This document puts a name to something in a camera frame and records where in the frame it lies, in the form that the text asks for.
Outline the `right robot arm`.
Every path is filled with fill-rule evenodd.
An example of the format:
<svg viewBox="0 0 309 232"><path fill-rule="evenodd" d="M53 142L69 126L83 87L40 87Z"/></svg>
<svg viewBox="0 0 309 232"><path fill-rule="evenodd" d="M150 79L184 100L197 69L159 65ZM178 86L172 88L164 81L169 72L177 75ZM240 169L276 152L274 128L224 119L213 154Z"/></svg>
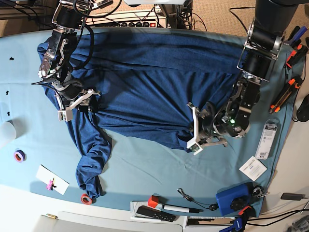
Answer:
<svg viewBox="0 0 309 232"><path fill-rule="evenodd" d="M85 89L83 81L72 76L73 71L83 68L90 61L93 48L81 64L73 67L70 63L70 57L81 40L77 31L88 29L90 45L94 45L94 32L86 24L85 17L94 3L93 0L61 0L52 18L56 27L48 40L38 71L40 81L36 84L52 90L62 112L75 108L81 112L98 111L99 92Z"/></svg>

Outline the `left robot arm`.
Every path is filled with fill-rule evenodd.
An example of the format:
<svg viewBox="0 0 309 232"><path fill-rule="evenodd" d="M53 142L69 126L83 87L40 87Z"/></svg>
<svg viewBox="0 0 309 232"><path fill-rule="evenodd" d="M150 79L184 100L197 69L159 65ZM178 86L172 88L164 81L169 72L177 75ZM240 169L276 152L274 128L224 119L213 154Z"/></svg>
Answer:
<svg viewBox="0 0 309 232"><path fill-rule="evenodd" d="M277 60L285 31L304 0L257 0L255 16L247 30L237 68L241 71L232 95L219 110L211 103L200 111L192 103L193 138L186 148L194 153L211 145L227 146L226 136L243 137L250 129L249 118L258 102L261 81L272 61Z"/></svg>

